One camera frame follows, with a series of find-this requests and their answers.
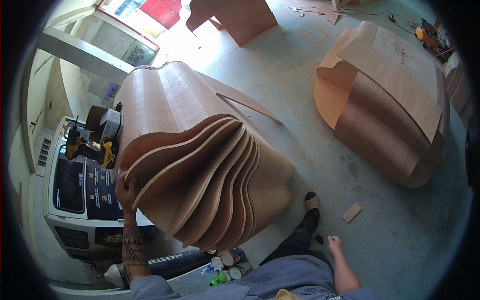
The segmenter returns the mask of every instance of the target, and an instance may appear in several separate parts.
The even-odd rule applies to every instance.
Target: tattoo
[[[122,260],[123,269],[129,283],[132,281],[131,266],[146,266],[148,268],[144,241],[137,225],[125,224],[123,226]]]

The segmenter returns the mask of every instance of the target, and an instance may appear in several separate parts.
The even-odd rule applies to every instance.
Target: red door
[[[166,29],[170,29],[180,20],[180,0],[147,0],[140,10],[157,20]]]

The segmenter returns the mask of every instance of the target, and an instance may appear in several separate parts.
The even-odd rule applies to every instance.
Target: hand
[[[135,178],[132,178],[128,183],[128,189],[125,189],[125,176],[127,172],[121,173],[117,178],[117,187],[115,188],[115,195],[120,202],[123,209],[123,215],[135,216],[135,211],[132,210],[133,202],[135,202]]]
[[[342,241],[339,237],[328,237],[328,249],[333,259],[336,255],[342,254]]]

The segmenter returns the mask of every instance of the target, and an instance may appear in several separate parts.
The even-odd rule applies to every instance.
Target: gray shirt
[[[245,277],[222,283],[211,290],[182,297],[183,300],[264,300],[275,299],[284,288],[304,300],[367,300],[376,299],[371,289],[360,288],[335,294],[333,271],[311,255],[292,255],[275,259]],[[160,276],[144,276],[132,281],[132,300],[177,299],[167,281]]]

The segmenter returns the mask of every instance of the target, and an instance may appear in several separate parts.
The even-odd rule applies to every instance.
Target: cable
[[[407,21],[405,20],[404,17],[402,17],[401,15],[399,14],[396,14],[396,13],[393,13],[393,12],[390,12],[390,11],[384,11],[384,12],[380,12],[380,13],[364,13],[362,12],[361,10],[358,10],[356,8],[344,8],[344,10],[355,10],[355,11],[358,11],[358,12],[361,12],[363,13],[364,15],[367,15],[367,16],[376,16],[376,15],[379,15],[379,14],[383,14],[383,13],[388,13],[387,17],[389,16],[398,16],[400,18],[402,18],[402,20],[407,23],[411,28],[413,29],[417,29],[417,27],[420,27],[420,25],[418,25],[418,23],[415,23],[413,21]],[[411,35],[415,35],[415,33],[411,33],[410,31],[408,31],[407,29],[403,28],[402,26],[398,25],[396,22],[393,22],[397,27],[400,27],[402,28],[403,30],[405,30],[406,32],[410,33]]]

